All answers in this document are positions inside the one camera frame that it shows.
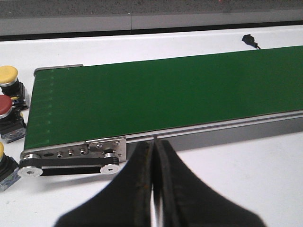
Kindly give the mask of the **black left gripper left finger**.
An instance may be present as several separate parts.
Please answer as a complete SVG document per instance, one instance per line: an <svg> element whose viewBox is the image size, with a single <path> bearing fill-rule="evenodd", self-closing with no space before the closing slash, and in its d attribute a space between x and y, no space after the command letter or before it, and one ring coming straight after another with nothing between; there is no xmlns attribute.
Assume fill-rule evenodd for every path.
<svg viewBox="0 0 303 227"><path fill-rule="evenodd" d="M96 196L62 215L57 227L151 226L153 144L139 142L119 174Z"/></svg>

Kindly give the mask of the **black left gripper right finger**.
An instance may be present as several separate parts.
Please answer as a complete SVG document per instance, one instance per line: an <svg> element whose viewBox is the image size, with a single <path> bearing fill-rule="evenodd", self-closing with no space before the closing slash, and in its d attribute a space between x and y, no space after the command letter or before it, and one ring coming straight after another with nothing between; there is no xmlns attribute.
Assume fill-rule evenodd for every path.
<svg viewBox="0 0 303 227"><path fill-rule="evenodd" d="M154 142L154 187L162 196L165 227L263 227L253 212L201 181L167 140Z"/></svg>

